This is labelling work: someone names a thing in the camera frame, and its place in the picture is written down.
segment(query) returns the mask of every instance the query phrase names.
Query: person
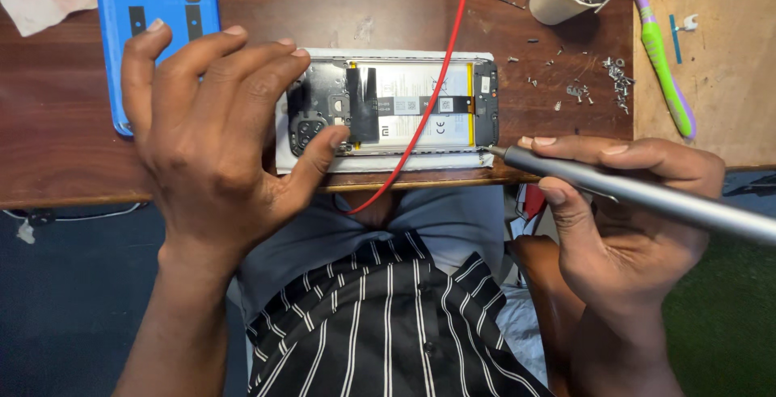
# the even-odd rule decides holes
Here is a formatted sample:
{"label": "person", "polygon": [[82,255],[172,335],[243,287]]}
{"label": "person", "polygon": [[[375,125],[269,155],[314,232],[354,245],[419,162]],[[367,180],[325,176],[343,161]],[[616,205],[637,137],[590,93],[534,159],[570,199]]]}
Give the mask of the person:
{"label": "person", "polygon": [[[347,127],[317,134],[290,174],[268,172],[274,105],[310,64],[305,50],[290,39],[246,46],[247,32],[234,26],[156,67],[171,37],[157,20],[127,41],[122,61],[123,105],[166,236],[114,395],[219,395],[233,277],[250,342],[249,395],[551,395],[495,323],[504,305],[492,277],[504,254],[499,188],[411,191],[388,227],[372,232],[315,196]],[[722,188],[719,158],[668,141],[521,145],[695,194]],[[700,260],[707,235],[597,198],[594,215],[559,179],[539,187],[557,224],[557,270],[581,304],[567,380],[550,387],[682,395],[660,306]]]}

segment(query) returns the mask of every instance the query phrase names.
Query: black striped shirt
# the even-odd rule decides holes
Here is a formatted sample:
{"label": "black striped shirt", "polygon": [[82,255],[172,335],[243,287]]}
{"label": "black striped shirt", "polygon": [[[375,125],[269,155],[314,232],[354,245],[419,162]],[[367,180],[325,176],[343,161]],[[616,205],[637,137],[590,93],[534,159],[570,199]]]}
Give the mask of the black striped shirt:
{"label": "black striped shirt", "polygon": [[247,327],[249,396],[552,395],[504,343],[477,253],[451,276],[416,232],[364,244],[283,288]]}

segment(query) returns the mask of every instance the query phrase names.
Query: phone back cover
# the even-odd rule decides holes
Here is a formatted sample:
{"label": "phone back cover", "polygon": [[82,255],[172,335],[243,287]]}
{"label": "phone back cover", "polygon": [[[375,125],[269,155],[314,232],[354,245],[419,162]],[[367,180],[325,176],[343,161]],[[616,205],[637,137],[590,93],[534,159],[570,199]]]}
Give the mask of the phone back cover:
{"label": "phone back cover", "polygon": [[132,134],[121,104],[121,55],[124,43],[142,33],[156,18],[172,28],[172,42],[157,60],[169,57],[190,40],[220,31],[218,0],[97,0],[102,46],[108,74],[113,126]]}

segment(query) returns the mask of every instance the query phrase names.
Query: green toothbrush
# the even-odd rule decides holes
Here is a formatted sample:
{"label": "green toothbrush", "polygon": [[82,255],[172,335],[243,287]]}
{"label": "green toothbrush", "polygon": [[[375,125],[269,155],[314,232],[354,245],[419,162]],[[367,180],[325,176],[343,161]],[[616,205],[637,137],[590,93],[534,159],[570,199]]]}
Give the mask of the green toothbrush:
{"label": "green toothbrush", "polygon": [[668,68],[665,48],[663,47],[663,36],[660,34],[660,27],[657,25],[655,15],[652,14],[652,8],[647,0],[635,0],[641,15],[641,41],[646,48],[646,54],[649,55],[649,61],[652,62],[657,79],[660,81],[660,87],[663,89],[663,96],[666,98],[668,110],[674,118],[679,133],[687,138],[693,139],[697,131],[695,125],[695,116],[692,109],[687,105],[687,100],[679,90],[671,70]]}

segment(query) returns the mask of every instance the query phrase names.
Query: disassembled phone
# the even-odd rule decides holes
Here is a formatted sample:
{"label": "disassembled phone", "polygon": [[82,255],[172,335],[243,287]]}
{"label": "disassembled phone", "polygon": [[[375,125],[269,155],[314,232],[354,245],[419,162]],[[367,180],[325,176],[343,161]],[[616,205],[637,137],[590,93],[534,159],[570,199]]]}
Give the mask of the disassembled phone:
{"label": "disassembled phone", "polygon": [[453,58],[436,104],[436,57],[312,57],[287,92],[289,144],[300,156],[325,126],[350,127],[338,156],[407,150],[423,113],[432,115],[413,154],[476,152],[498,143],[498,70],[488,59]]}

